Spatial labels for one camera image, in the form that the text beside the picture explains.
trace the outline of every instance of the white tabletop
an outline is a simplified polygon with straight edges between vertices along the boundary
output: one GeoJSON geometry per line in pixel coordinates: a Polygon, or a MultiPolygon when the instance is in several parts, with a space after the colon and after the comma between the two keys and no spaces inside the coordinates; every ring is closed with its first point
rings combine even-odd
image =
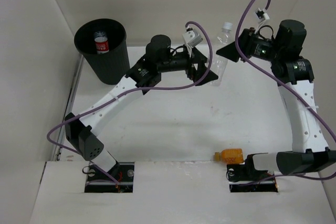
{"type": "MultiPolygon", "coordinates": [[[[198,48],[207,56],[206,45],[198,48]]],[[[131,66],[144,51],[145,47],[128,48],[131,66]]],[[[270,68],[268,62],[256,62],[270,68]]],[[[162,74],[157,86],[189,83],[180,71],[162,74]]],[[[85,61],[73,113],[90,107],[112,88],[100,82],[85,61]]],[[[124,162],[208,161],[225,148],[242,148],[245,154],[289,151],[292,139],[277,85],[242,62],[228,63],[220,87],[150,91],[119,113],[98,138],[124,162]]],[[[61,160],[82,158],[63,150],[61,160]]]]}
{"type": "Polygon", "coordinates": [[[278,178],[279,193],[230,193],[225,166],[136,162],[134,191],[83,193],[87,162],[48,162],[30,224],[330,224],[322,184],[278,178]]]}

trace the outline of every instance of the robotic arm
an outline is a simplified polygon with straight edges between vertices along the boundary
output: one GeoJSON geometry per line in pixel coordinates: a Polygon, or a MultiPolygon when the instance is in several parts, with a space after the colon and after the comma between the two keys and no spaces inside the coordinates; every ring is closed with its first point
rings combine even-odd
{"type": "MultiPolygon", "coordinates": [[[[154,87],[161,81],[161,73],[164,72],[183,70],[193,82],[203,76],[207,69],[205,66],[207,58],[195,48],[202,41],[200,34],[196,30],[188,28],[183,38],[185,45],[180,47],[183,48],[183,51],[177,52],[171,48],[169,37],[165,35],[154,36],[146,46],[145,55],[108,94],[83,113],[97,108],[113,98],[117,100],[96,113],[83,116],[66,125],[67,140],[86,161],[95,163],[111,176],[116,175],[119,163],[104,148],[104,144],[97,137],[113,117],[128,104],[145,95],[148,90],[130,92],[118,98],[121,93],[141,87],[154,87]]],[[[210,71],[197,86],[216,79],[218,76],[210,71]]],[[[74,116],[70,113],[65,117],[65,120],[74,116]]]]}
{"type": "MultiPolygon", "coordinates": [[[[300,56],[305,37],[303,23],[283,20],[276,38],[266,39],[254,28],[244,29],[239,45],[248,58],[270,61],[274,76],[300,94],[316,111],[312,67],[307,59],[300,56]]],[[[234,62],[240,59],[234,43],[216,53],[234,62]]],[[[336,162],[336,151],[329,150],[317,119],[287,89],[279,87],[279,92],[291,124],[292,151],[248,155],[244,165],[240,165],[244,166],[242,170],[245,173],[241,177],[249,178],[247,180],[258,180],[255,174],[260,174],[259,171],[302,174],[319,172],[336,162]]]]}

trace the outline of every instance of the white bottle cap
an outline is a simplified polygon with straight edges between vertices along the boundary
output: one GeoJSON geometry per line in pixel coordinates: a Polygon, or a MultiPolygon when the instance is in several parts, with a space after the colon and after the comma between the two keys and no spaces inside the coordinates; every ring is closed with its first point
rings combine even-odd
{"type": "Polygon", "coordinates": [[[227,29],[227,30],[232,30],[233,24],[230,22],[225,22],[223,25],[223,29],[227,29]]]}

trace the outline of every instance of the can label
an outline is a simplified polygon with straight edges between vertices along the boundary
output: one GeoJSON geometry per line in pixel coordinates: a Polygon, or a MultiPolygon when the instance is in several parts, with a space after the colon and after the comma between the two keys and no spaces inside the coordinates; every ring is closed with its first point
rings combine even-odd
{"type": "Polygon", "coordinates": [[[96,42],[96,49],[99,55],[110,51],[108,41],[106,40],[104,42],[96,42]]]}

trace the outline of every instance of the black trash bin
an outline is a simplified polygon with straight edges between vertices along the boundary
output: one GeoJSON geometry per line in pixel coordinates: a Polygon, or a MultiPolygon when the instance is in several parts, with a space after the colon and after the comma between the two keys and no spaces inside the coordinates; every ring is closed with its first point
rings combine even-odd
{"type": "Polygon", "coordinates": [[[101,18],[86,23],[75,34],[75,46],[105,84],[117,84],[130,69],[126,31],[118,21],[101,18]],[[94,40],[97,31],[107,34],[110,51],[105,54],[97,54],[94,40]]]}

